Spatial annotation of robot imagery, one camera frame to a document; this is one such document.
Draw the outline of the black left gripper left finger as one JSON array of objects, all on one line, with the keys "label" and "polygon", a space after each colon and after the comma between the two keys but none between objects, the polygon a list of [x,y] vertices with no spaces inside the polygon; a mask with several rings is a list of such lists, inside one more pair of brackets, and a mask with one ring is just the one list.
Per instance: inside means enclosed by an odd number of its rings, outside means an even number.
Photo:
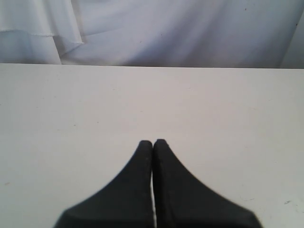
[{"label": "black left gripper left finger", "polygon": [[120,173],[104,188],[65,210],[56,228],[152,228],[152,143],[140,141]]}]

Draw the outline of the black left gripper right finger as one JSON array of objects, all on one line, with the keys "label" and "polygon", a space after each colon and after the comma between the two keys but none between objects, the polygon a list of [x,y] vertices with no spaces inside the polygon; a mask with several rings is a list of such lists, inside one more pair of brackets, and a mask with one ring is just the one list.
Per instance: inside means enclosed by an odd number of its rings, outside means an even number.
[{"label": "black left gripper right finger", "polygon": [[260,228],[255,214],[192,175],[164,139],[153,146],[153,193],[159,228]]}]

